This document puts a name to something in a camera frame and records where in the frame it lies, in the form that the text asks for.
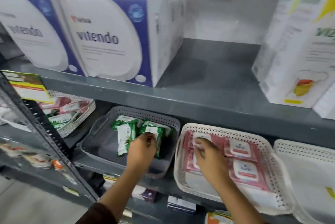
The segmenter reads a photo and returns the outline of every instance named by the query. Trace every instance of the maroon sleeve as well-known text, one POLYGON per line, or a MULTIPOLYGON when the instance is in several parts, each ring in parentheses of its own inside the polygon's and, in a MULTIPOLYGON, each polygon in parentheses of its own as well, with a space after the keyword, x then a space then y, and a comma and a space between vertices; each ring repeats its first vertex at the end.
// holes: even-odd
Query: maroon sleeve
POLYGON ((111 211, 101 203, 95 203, 76 224, 117 224, 111 211))

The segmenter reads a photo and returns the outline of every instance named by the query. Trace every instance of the floor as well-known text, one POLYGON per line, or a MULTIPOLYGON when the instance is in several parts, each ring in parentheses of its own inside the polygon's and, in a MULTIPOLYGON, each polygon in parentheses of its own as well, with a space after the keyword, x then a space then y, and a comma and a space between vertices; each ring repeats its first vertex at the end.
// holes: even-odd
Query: floor
POLYGON ((0 224, 74 224, 87 208, 0 176, 0 224))

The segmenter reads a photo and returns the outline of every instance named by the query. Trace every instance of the perforated metal upright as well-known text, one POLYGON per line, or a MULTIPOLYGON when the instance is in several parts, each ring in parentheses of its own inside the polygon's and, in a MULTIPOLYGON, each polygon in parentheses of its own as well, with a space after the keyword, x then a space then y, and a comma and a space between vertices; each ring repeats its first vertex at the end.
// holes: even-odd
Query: perforated metal upright
POLYGON ((50 124, 44 112, 40 109, 35 101, 21 99, 14 88, 7 81, 5 76, 0 72, 0 98, 11 108, 11 110, 19 116, 31 130, 31 136, 38 140, 40 147, 34 146, 37 150, 43 149, 52 159, 60 160, 64 164, 64 169, 68 175, 73 178, 73 182, 69 181, 61 174, 61 172, 48 169, 41 170, 30 166, 25 160, 13 159, 6 154, 0 154, 0 164, 10 168, 25 172, 29 175, 41 178, 51 184, 59 187, 66 186, 79 193, 80 197, 87 197, 92 202, 98 199, 97 193, 87 183, 75 166, 69 160, 70 150, 65 141, 58 134, 56 129, 50 124))

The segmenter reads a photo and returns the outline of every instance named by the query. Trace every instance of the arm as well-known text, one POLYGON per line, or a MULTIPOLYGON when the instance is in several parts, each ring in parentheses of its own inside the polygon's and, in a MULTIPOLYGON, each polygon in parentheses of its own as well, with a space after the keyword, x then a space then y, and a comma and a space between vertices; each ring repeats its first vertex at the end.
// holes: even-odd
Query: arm
POLYGON ((144 133, 130 143, 127 167, 98 203, 105 205, 119 222, 128 199, 156 154, 156 140, 152 133, 144 133))
POLYGON ((76 224, 118 223, 131 193, 156 154, 156 139, 146 132, 130 143, 127 167, 100 200, 76 224))
POLYGON ((210 141, 197 138, 203 150, 195 147, 198 165, 205 178, 220 195, 235 224, 266 224, 259 212, 254 208, 244 194, 229 176, 225 158, 220 150, 210 141))

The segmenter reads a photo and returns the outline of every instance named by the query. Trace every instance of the hand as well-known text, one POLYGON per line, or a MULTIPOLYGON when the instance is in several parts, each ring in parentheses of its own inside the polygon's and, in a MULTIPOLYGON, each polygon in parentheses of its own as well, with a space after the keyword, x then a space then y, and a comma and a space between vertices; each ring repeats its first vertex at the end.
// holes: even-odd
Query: hand
POLYGON ((217 146, 204 138, 196 138, 195 142, 201 144, 203 148, 202 150, 198 146, 195 146, 194 150, 198 165, 207 181, 209 181, 215 189, 232 182, 226 168, 225 157, 221 155, 217 146))
POLYGON ((155 136, 150 132, 143 133, 130 142, 126 170, 142 176, 148 170, 156 150, 155 136))

